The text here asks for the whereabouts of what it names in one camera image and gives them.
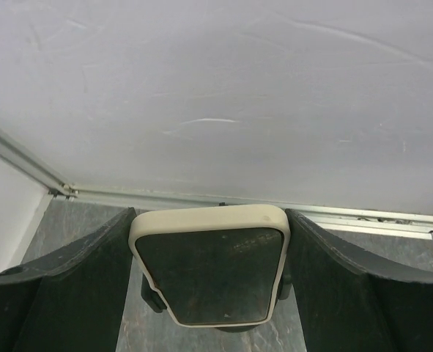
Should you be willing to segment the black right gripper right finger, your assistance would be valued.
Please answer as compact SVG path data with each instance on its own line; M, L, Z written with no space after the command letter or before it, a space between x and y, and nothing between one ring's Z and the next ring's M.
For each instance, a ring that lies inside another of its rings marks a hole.
M307 351L433 351L433 272L369 252L286 210Z

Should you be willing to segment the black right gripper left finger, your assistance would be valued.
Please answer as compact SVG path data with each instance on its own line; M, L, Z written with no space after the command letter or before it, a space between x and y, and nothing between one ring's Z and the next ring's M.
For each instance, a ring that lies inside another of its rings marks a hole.
M0 351L115 351L133 255L127 208L47 255L0 273Z

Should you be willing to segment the black phone stand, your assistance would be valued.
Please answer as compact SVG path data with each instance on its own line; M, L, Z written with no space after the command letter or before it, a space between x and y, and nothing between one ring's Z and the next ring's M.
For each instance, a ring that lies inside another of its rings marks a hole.
M277 305L279 301L286 300L289 297L289 292L291 288L291 274L287 269L284 269L280 278L280 282L278 284L275 305ZM149 286L148 280L144 274L142 275L141 280L141 297L147 303L147 305L156 313L162 313L165 309L167 309L166 304L163 302L158 293L152 290ZM242 333L255 329L257 326L259 326L259 323L252 326L217 327L216 329L227 333Z

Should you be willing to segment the pink smartphone black screen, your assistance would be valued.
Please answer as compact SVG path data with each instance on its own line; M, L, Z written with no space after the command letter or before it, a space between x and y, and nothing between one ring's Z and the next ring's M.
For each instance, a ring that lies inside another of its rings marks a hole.
M290 237L276 206L219 205L142 213L129 246L177 325L216 329L271 319Z

